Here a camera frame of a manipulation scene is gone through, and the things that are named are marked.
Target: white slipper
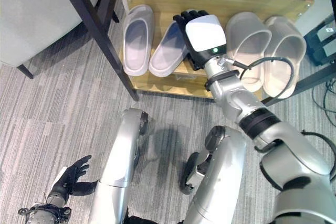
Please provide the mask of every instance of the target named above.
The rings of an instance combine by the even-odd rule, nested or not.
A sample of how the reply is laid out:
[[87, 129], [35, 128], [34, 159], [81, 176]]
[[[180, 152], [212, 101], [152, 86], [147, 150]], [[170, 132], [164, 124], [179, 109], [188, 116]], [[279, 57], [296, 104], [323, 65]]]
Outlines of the white slipper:
[[187, 52], [180, 29], [176, 22], [172, 22], [155, 50], [148, 69], [157, 77], [166, 77], [178, 67]]
[[130, 76], [146, 73], [154, 36], [154, 13], [148, 5], [130, 10], [124, 21], [123, 67]]
[[[264, 57], [264, 51], [272, 36], [258, 16], [251, 12], [242, 12], [233, 16], [226, 24], [225, 34], [227, 56], [245, 65], [250, 65]], [[264, 83], [263, 64], [246, 71], [242, 83], [251, 92], [259, 90]]]
[[[294, 78], [288, 89], [279, 97], [289, 97], [299, 78], [300, 63], [306, 53], [306, 41], [294, 24], [285, 17], [271, 17], [266, 26], [272, 32], [272, 39], [265, 51], [265, 57], [284, 57], [294, 66]], [[290, 67], [282, 61], [265, 62], [264, 91], [271, 97], [277, 96], [290, 78]]]

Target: wooden board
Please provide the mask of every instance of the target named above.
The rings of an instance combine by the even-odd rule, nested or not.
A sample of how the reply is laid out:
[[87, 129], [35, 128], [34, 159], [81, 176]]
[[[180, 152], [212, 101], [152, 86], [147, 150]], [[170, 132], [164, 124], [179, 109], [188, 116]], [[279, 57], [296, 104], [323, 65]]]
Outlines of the wooden board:
[[[155, 16], [155, 32], [151, 55], [160, 43], [174, 15], [193, 8], [204, 9], [215, 14], [221, 25], [239, 12], [254, 12], [261, 20], [274, 15], [285, 16], [296, 20], [303, 14], [313, 0], [126, 0], [129, 9], [140, 4], [150, 5]], [[194, 71], [187, 60], [184, 60], [168, 77], [158, 78], [147, 72], [139, 77], [131, 77], [134, 88], [152, 92], [192, 95], [195, 97], [212, 98], [204, 88], [206, 74], [204, 70]], [[255, 92], [262, 99], [261, 90]]]
[[[211, 92], [205, 90], [206, 77], [189, 79], [184, 75], [171, 74], [167, 77], [159, 78], [147, 72], [142, 76], [130, 77], [130, 79], [134, 88], [139, 90], [213, 98]], [[255, 95], [259, 100], [262, 100], [261, 90], [255, 92]]]
[[296, 20], [299, 13], [304, 13], [307, 5], [312, 5], [314, 0], [128, 0], [129, 8], [139, 4], [148, 4], [156, 13], [161, 13], [157, 26], [167, 27], [173, 15], [189, 8], [204, 9], [210, 14], [215, 14], [221, 24], [225, 26], [228, 19], [239, 12], [254, 12], [262, 20], [273, 16], [282, 15], [291, 20]]

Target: white panel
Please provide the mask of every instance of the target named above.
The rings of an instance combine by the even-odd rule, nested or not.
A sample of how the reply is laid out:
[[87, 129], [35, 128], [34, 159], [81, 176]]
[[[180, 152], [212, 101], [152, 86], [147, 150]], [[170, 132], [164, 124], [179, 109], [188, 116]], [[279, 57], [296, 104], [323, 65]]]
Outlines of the white panel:
[[331, 0], [315, 0], [313, 6], [296, 21], [295, 26], [304, 36], [331, 14], [333, 14]]

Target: gray carpet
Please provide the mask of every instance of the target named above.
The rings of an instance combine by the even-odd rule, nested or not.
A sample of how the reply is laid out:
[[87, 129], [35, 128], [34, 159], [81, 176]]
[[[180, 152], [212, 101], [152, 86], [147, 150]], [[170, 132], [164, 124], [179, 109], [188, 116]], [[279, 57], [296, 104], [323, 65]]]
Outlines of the gray carpet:
[[[123, 16], [121, 1], [117, 14]], [[109, 35], [117, 50], [121, 24]], [[26, 66], [29, 80], [15, 68], [0, 69], [0, 223], [24, 223], [17, 214], [44, 200], [59, 170], [92, 154], [85, 181], [99, 178], [122, 110], [146, 111], [155, 119], [150, 134], [141, 138], [141, 157], [132, 182], [130, 214], [159, 223], [184, 219], [192, 196], [179, 192], [179, 178], [187, 158], [202, 148], [214, 125], [236, 126], [209, 99], [139, 92], [134, 102], [97, 44], [77, 28]], [[305, 59], [301, 77], [316, 71]], [[321, 99], [323, 87], [316, 89]], [[271, 110], [297, 129], [334, 137], [336, 129], [310, 98], [310, 91], [282, 101]], [[331, 164], [324, 143], [311, 139]], [[245, 170], [233, 223], [269, 223], [277, 192], [263, 178], [261, 155], [248, 142]], [[70, 197], [71, 224], [87, 223], [92, 195]]]

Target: slipper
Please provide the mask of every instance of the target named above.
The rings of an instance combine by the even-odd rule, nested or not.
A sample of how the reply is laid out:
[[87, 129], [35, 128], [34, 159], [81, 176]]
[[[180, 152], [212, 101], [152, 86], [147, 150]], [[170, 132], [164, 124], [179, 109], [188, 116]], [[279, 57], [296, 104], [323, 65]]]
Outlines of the slipper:
[[166, 77], [178, 67], [187, 53], [182, 33], [174, 21], [154, 52], [149, 62], [149, 71], [157, 77]]
[[[289, 97], [299, 78], [300, 63], [306, 53], [306, 41], [294, 24], [285, 17], [270, 17], [265, 22], [272, 32], [272, 39], [265, 51], [265, 57], [284, 57], [294, 66], [294, 78], [288, 89], [279, 97]], [[265, 62], [264, 91], [271, 97], [277, 96], [286, 86], [291, 75], [290, 67], [281, 61]]]
[[154, 36], [154, 13], [148, 5], [130, 10], [124, 21], [123, 67], [130, 76], [146, 73]]
[[[225, 34], [227, 56], [245, 65], [264, 57], [264, 51], [272, 37], [270, 30], [251, 12], [233, 16], [226, 24]], [[263, 64], [246, 71], [242, 83], [251, 92], [259, 90], [264, 83]]]

